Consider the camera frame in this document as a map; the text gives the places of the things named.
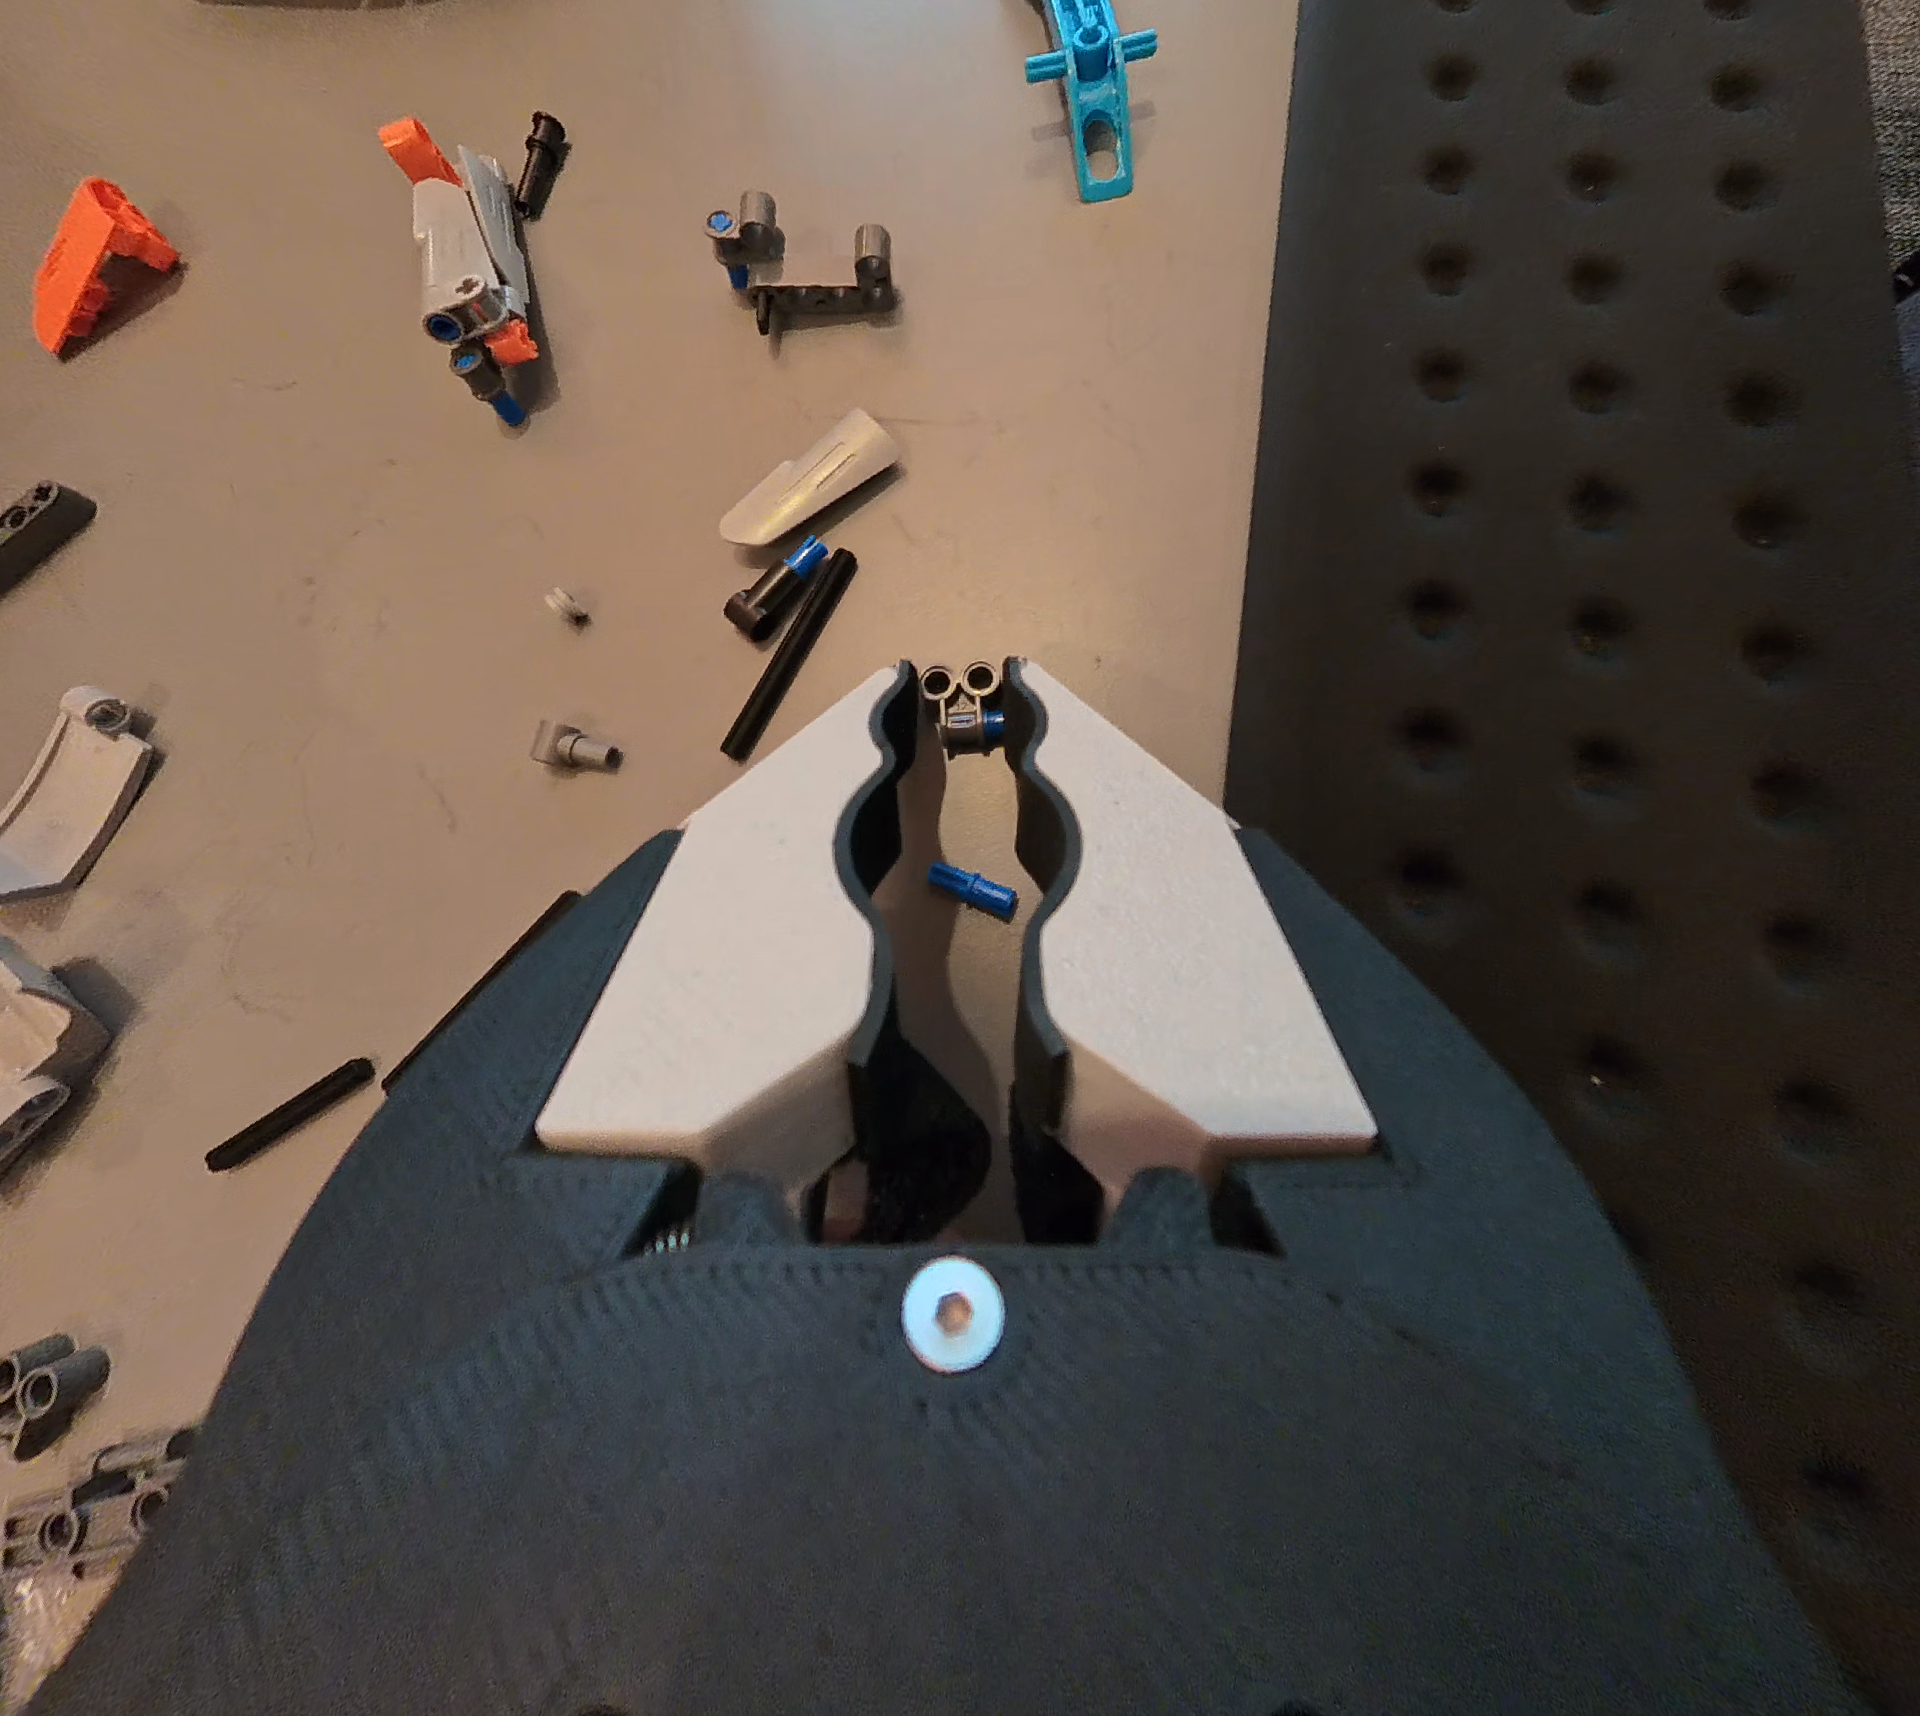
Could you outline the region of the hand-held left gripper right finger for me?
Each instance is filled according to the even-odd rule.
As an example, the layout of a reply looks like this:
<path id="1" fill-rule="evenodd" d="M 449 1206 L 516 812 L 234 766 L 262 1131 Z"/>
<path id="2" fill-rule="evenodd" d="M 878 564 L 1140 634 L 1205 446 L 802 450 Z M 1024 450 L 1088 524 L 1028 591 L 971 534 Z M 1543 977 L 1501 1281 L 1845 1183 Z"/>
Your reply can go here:
<path id="1" fill-rule="evenodd" d="M 1371 1151 L 1376 1115 L 1239 823 L 1038 659 L 1005 665 L 1015 1115 L 1081 1166 Z"/>

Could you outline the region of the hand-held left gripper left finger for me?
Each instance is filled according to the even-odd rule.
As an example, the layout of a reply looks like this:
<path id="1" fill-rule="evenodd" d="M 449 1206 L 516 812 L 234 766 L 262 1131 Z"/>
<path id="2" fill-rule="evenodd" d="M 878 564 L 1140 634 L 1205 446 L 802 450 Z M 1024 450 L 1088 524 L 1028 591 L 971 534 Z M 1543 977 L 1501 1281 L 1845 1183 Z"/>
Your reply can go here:
<path id="1" fill-rule="evenodd" d="M 830 1166 L 895 1007 L 918 673 L 884 665 L 692 812 L 536 1117 L 543 1149 Z"/>

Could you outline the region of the dark grey double-hole connector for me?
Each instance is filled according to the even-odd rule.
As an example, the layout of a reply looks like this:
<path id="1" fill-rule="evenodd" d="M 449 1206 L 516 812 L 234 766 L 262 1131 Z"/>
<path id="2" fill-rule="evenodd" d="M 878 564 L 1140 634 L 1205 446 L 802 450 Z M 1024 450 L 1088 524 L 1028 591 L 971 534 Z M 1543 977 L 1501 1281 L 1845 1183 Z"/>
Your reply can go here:
<path id="1" fill-rule="evenodd" d="M 923 672 L 921 693 L 929 711 L 935 738 L 947 759 L 964 753 L 993 753 L 1005 741 L 1007 717 L 999 700 L 1002 672 L 995 662 L 975 659 L 964 667 L 930 665 Z M 949 711 L 980 711 L 980 744 L 976 747 L 952 747 L 945 741 L 942 723 Z"/>

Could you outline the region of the dark grey beam assembly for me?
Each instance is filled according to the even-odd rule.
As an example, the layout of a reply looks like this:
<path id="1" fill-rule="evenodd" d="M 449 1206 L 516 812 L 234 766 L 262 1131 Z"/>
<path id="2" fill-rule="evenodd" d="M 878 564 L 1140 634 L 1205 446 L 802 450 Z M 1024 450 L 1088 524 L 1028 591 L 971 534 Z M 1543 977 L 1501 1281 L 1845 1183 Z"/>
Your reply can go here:
<path id="1" fill-rule="evenodd" d="M 852 275 L 841 283 L 786 278 L 788 241 L 770 192 L 745 189 L 734 203 L 709 210 L 704 233 L 731 292 L 749 307 L 756 332 L 767 340 L 812 322 L 872 319 L 898 311 L 895 238 L 880 221 L 857 228 Z"/>

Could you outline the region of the medium black axle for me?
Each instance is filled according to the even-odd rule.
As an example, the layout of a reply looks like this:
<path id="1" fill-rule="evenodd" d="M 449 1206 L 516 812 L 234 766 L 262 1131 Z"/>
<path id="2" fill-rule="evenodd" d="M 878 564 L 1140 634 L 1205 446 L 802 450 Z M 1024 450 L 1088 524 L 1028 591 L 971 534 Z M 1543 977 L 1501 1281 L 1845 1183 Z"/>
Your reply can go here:
<path id="1" fill-rule="evenodd" d="M 390 1094 L 413 1066 L 465 1018 L 484 991 L 509 971 L 544 934 L 548 934 L 578 902 L 580 890 L 562 890 L 544 909 L 509 944 L 506 950 L 460 994 L 460 998 L 428 1027 L 428 1032 L 381 1075 L 382 1094 Z"/>

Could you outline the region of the long black axle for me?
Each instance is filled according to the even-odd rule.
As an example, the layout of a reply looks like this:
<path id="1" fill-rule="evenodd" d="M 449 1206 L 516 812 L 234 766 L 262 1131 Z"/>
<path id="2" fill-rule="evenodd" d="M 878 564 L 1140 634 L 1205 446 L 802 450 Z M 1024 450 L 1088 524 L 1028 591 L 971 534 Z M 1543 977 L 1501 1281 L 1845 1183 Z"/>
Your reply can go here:
<path id="1" fill-rule="evenodd" d="M 830 549 L 802 597 L 781 620 L 781 640 L 722 738 L 721 749 L 728 759 L 746 764 L 752 757 L 857 571 L 852 549 Z"/>

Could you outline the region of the black connector with blue pin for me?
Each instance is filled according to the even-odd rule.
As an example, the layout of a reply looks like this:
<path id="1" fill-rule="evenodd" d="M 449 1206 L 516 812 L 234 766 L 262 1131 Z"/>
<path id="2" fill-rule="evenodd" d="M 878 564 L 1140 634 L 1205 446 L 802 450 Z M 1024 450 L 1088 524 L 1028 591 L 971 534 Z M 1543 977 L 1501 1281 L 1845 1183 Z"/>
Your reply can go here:
<path id="1" fill-rule="evenodd" d="M 828 557 L 828 544 L 818 534 L 806 534 L 800 544 L 774 560 L 754 582 L 727 597 L 727 621 L 749 641 L 767 641 L 802 600 Z"/>

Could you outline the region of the short black axle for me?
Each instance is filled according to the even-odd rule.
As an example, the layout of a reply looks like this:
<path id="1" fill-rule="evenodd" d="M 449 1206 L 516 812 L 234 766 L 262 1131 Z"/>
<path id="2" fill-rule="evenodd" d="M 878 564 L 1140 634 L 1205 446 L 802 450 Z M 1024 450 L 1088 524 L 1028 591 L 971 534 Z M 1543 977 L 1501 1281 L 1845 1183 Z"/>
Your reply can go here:
<path id="1" fill-rule="evenodd" d="M 214 1175 L 225 1175 L 253 1163 L 348 1097 L 361 1094 L 372 1083 L 374 1075 L 377 1068 L 371 1056 L 352 1056 L 341 1061 L 293 1097 L 273 1106 L 255 1122 L 206 1149 L 205 1168 Z"/>

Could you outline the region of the silver wedge piece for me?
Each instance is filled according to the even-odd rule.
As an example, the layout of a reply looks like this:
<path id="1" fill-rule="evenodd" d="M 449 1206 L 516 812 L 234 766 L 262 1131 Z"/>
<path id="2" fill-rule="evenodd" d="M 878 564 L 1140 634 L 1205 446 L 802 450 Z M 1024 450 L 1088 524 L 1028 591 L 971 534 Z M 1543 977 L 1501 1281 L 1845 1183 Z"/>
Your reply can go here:
<path id="1" fill-rule="evenodd" d="M 722 515 L 718 536 L 769 548 L 901 463 L 897 435 L 863 407 L 842 414 L 802 456 L 782 460 Z"/>

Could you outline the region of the grey curved panel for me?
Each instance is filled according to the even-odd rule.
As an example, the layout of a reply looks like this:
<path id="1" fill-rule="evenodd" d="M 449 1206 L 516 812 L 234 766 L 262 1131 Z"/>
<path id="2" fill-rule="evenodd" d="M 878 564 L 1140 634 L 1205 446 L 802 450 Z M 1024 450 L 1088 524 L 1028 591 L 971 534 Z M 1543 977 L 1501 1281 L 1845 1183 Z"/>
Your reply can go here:
<path id="1" fill-rule="evenodd" d="M 133 706 L 74 685 L 3 814 L 3 902 L 74 890 L 133 810 L 156 759 Z"/>

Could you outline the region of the grey angular panel piece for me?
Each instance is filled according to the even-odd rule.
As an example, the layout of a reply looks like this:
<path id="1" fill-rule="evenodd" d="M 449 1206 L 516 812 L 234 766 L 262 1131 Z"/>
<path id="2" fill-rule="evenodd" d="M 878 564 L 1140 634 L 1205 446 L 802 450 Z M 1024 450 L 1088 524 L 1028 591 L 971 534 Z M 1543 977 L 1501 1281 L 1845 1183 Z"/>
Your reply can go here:
<path id="1" fill-rule="evenodd" d="M 109 1023 L 3 938 L 3 1173 L 24 1157 L 115 1043 Z"/>

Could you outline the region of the dark grey tube connectors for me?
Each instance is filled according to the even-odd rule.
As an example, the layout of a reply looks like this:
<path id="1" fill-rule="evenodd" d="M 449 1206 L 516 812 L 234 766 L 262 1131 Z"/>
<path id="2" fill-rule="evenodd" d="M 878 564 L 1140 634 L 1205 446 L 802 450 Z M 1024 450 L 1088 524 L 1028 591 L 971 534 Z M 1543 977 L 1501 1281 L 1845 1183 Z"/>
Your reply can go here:
<path id="1" fill-rule="evenodd" d="M 17 1461 L 49 1449 L 113 1371 L 105 1344 L 57 1331 L 3 1354 L 3 1447 Z"/>

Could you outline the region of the grey white orange assembly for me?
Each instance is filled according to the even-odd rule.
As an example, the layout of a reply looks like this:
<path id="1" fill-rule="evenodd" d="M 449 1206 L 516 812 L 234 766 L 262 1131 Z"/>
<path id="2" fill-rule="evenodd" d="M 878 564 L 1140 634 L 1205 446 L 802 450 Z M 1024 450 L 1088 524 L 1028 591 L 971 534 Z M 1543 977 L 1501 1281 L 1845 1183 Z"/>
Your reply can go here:
<path id="1" fill-rule="evenodd" d="M 378 127 L 387 158 L 410 186 L 421 265 L 421 327 L 449 371 L 518 433 L 529 409 L 514 373 L 543 356 L 533 327 L 533 278 L 516 211 L 516 175 L 482 150 L 445 150 L 405 116 Z"/>

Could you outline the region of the dark grey three-hole beam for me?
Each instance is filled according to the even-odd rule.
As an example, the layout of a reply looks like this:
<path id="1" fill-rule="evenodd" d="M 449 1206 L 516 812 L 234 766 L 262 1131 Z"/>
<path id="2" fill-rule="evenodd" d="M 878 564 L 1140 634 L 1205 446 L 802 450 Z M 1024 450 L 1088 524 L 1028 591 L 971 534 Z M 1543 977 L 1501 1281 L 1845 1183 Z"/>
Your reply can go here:
<path id="1" fill-rule="evenodd" d="M 37 479 L 3 508 L 0 593 L 8 597 L 98 514 L 92 495 L 61 479 Z"/>

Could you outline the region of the light blue plastic tool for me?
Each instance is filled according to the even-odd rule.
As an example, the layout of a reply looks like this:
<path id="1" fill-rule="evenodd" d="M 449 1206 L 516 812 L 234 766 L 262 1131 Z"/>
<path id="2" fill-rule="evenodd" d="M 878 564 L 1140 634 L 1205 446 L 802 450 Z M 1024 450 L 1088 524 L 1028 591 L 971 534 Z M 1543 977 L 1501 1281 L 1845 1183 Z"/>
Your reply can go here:
<path id="1" fill-rule="evenodd" d="M 1136 179 L 1129 65 L 1156 56 L 1159 32 L 1125 32 L 1113 0 L 1038 3 L 1050 47 L 1024 59 L 1024 80 L 1063 87 L 1081 200 L 1125 197 Z"/>

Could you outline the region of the orange wedge panel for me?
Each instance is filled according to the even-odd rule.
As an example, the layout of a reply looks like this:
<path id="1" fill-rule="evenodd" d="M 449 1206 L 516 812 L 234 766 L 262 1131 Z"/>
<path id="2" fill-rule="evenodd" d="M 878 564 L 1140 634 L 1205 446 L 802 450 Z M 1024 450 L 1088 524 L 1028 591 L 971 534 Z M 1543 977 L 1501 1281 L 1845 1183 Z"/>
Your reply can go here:
<path id="1" fill-rule="evenodd" d="M 181 286 L 184 258 L 115 181 L 83 179 L 32 275 L 37 343 L 68 362 Z"/>

